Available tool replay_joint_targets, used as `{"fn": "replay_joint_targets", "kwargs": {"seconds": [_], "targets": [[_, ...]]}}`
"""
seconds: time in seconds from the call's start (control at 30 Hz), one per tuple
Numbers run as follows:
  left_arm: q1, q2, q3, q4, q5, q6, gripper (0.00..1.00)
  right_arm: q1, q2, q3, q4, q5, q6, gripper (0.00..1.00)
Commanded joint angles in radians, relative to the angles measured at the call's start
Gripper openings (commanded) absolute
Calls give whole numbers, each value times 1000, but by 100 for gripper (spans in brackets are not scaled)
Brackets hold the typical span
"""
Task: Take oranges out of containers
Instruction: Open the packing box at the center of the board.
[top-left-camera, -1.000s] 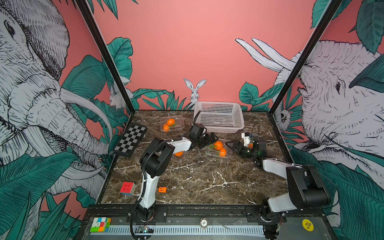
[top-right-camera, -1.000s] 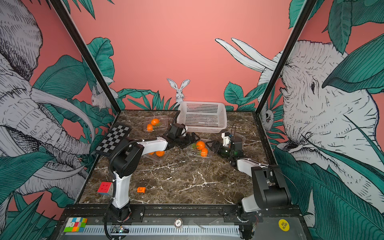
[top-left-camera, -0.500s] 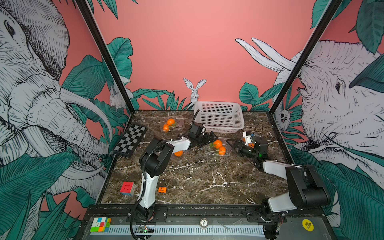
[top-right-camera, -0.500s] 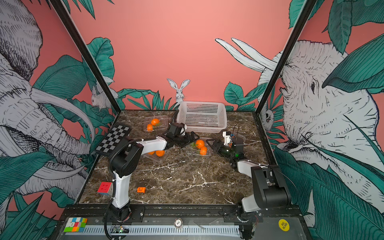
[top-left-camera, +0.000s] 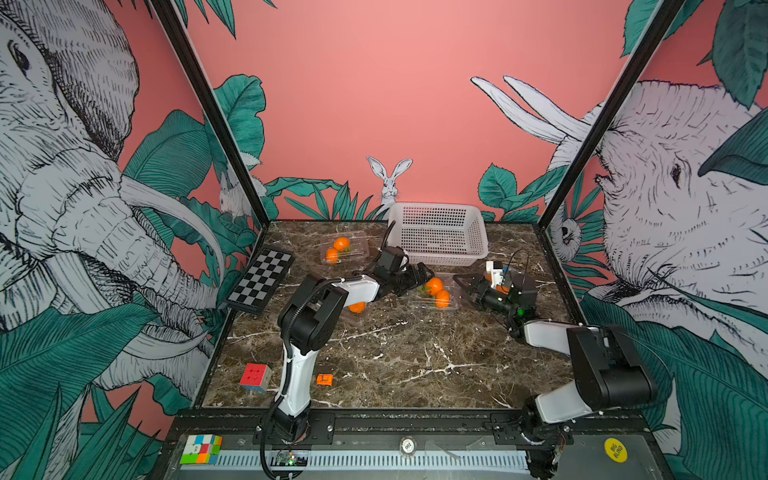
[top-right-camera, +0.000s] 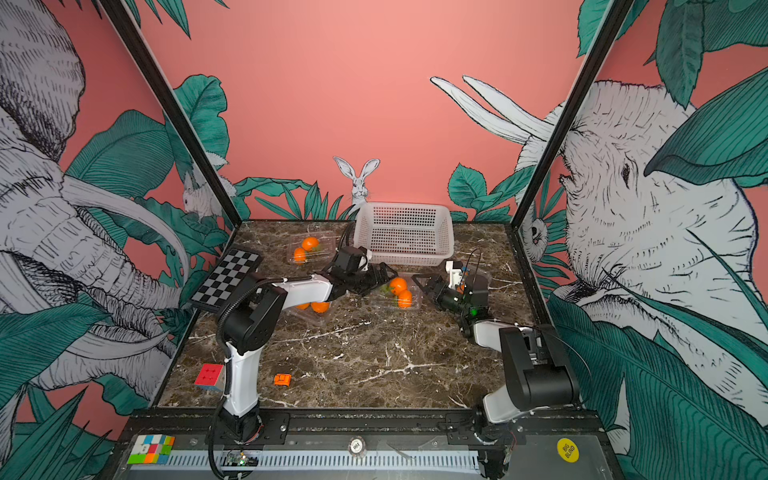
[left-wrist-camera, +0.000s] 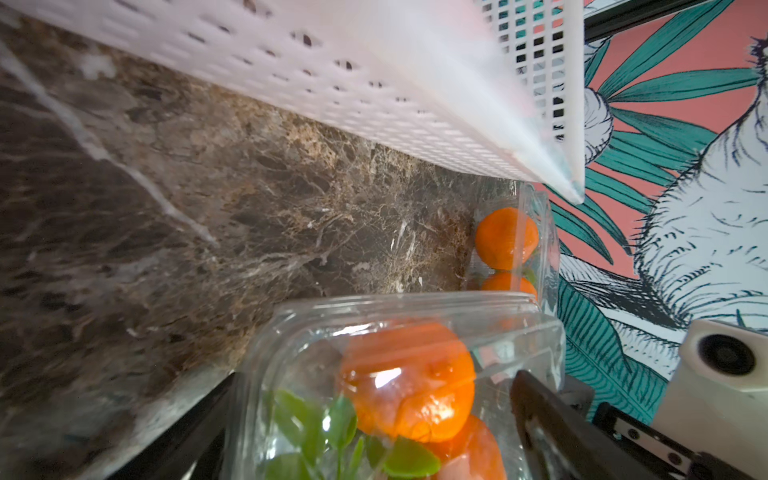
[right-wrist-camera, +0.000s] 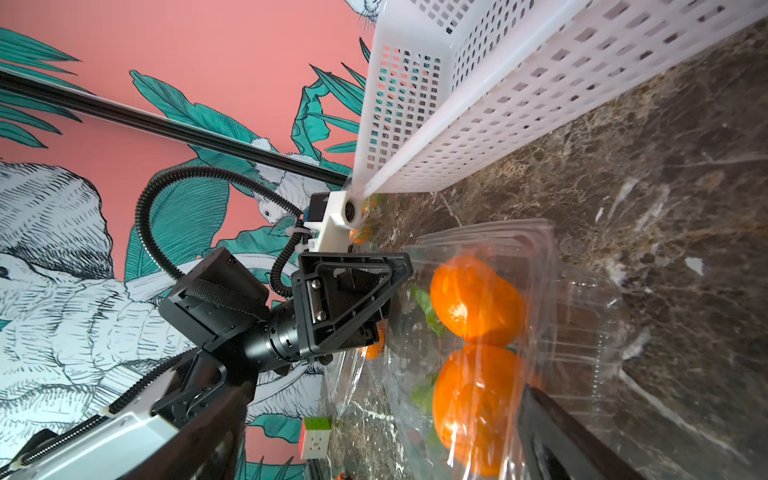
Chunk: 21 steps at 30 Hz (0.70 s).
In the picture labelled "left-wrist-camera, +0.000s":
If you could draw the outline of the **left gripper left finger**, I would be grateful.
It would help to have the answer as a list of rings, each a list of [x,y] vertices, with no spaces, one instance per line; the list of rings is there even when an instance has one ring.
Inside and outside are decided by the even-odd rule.
[[[236,373],[230,374],[112,479],[218,479]]]

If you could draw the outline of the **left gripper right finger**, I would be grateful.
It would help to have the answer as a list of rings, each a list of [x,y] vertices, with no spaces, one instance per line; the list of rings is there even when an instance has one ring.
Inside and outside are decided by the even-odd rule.
[[[655,479],[528,371],[516,374],[511,410],[533,479]]]

